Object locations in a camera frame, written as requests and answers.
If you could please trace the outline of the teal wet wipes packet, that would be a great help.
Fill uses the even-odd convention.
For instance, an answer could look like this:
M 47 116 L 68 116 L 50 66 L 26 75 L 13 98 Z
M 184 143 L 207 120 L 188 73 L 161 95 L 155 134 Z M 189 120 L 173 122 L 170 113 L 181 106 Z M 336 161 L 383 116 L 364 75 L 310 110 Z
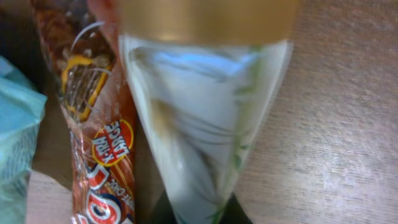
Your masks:
M 24 224 L 32 160 L 47 97 L 1 57 L 1 224 Z

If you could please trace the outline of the red orange chocolate bar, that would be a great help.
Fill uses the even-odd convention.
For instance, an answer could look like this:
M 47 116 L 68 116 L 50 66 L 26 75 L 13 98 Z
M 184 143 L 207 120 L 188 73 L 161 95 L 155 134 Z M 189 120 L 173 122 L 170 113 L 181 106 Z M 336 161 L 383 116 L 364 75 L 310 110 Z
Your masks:
M 134 224 L 136 108 L 119 57 L 85 0 L 31 0 L 70 131 L 73 223 Z

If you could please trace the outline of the white bamboo print tube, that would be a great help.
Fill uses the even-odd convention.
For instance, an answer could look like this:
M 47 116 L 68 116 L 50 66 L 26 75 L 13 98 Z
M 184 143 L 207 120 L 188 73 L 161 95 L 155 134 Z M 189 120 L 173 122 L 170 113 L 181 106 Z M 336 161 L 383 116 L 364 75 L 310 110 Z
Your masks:
M 178 223 L 218 223 L 290 59 L 292 0 L 125 0 L 119 46 Z

